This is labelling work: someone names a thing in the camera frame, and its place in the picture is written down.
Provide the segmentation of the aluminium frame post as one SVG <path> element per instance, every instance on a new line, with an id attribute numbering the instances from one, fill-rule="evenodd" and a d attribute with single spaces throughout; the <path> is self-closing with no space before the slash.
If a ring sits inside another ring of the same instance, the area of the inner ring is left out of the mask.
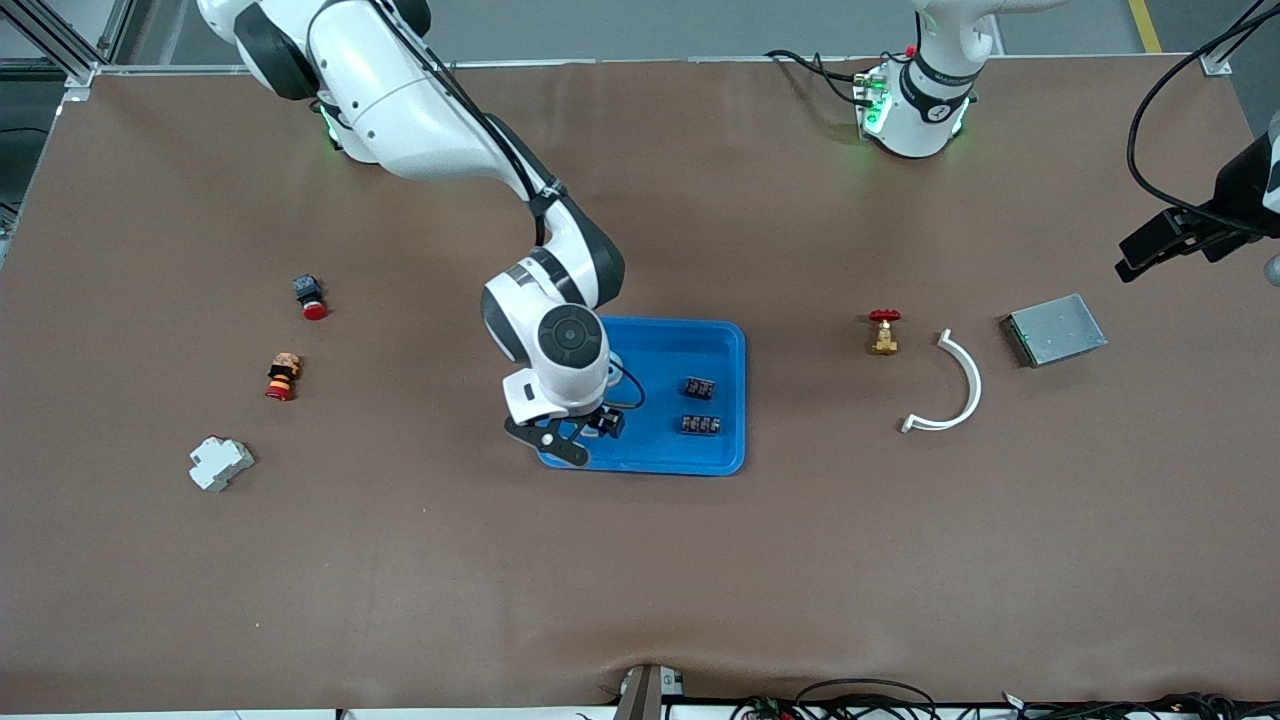
<path id="1" fill-rule="evenodd" d="M 0 81 L 73 90 L 116 61 L 138 0 L 0 0 Z"/>
<path id="2" fill-rule="evenodd" d="M 1280 0 L 1251 0 L 1251 5 L 1224 31 L 1228 36 L 1201 58 L 1206 76 L 1230 76 L 1233 54 L 1261 27 L 1258 17 L 1267 15 Z"/>

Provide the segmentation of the red button with yellow body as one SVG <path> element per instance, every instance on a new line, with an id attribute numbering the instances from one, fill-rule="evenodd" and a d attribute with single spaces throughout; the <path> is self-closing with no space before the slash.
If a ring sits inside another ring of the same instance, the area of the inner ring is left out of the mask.
<path id="1" fill-rule="evenodd" d="M 292 352 L 276 354 L 268 370 L 268 386 L 264 396 L 280 402 L 294 398 L 294 384 L 301 374 L 301 357 Z"/>

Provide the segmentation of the brown table mat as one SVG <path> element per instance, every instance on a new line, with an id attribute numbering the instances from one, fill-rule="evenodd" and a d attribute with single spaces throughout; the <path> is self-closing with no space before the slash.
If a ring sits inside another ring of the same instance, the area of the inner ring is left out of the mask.
<path id="1" fill-rule="evenodd" d="M 1280 700 L 1280 243 L 1114 273 L 1171 64 L 998 59 L 928 161 L 764 61 L 465 70 L 622 249 L 612 313 L 745 332 L 719 479 L 503 432 L 504 186 L 356 165 L 247 76 L 96 81 L 0 272 L 0 714 L 590 705 L 644 662 L 724 696 Z M 1070 293 L 1108 343 L 1023 366 L 1001 319 Z M 980 405 L 902 434 L 966 401 L 946 328 Z M 216 493 L 210 436 L 255 457 Z"/>

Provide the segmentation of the grey metal box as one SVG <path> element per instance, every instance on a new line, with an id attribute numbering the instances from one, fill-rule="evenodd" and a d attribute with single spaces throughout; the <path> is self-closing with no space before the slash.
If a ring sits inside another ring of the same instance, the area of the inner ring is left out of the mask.
<path id="1" fill-rule="evenodd" d="M 1019 363 L 1028 368 L 1061 363 L 1108 343 L 1079 293 L 1010 313 L 1000 325 Z"/>

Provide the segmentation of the white curved plastic bracket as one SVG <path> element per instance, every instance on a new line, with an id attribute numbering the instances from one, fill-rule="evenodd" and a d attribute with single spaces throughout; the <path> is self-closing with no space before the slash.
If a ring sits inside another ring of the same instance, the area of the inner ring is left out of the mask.
<path id="1" fill-rule="evenodd" d="M 914 430 L 950 430 L 969 420 L 980 405 L 984 382 L 980 374 L 980 368 L 974 356 L 954 338 L 954 333 L 950 328 L 940 332 L 937 346 L 948 354 L 961 368 L 966 380 L 966 401 L 960 413 L 947 420 L 932 420 L 916 414 L 909 414 L 905 416 L 901 427 L 899 428 L 899 432 L 902 434 L 908 434 Z"/>

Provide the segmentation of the white circuit breaker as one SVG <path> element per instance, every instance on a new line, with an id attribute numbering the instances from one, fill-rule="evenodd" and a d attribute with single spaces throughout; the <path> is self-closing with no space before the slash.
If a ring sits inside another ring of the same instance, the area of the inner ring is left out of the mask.
<path id="1" fill-rule="evenodd" d="M 230 480 L 255 464 L 248 447 L 237 439 L 210 436 L 189 452 L 191 480 L 202 491 L 221 492 Z"/>

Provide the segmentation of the blue plastic tray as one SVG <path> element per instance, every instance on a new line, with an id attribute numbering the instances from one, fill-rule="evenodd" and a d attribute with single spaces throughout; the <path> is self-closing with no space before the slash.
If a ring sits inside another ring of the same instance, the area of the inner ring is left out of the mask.
<path id="1" fill-rule="evenodd" d="M 748 347 L 730 322 L 598 316 L 579 304 L 547 310 L 525 336 L 527 365 L 548 372 L 607 370 L 608 355 L 623 361 L 623 378 L 607 383 L 602 405 L 625 410 L 618 439 L 581 443 L 585 468 L 535 454 L 552 468 L 654 475 L 728 477 L 745 462 L 748 442 Z M 684 396 L 687 377 L 716 382 L 716 396 Z M 685 414 L 722 419 L 718 436 L 686 436 Z"/>

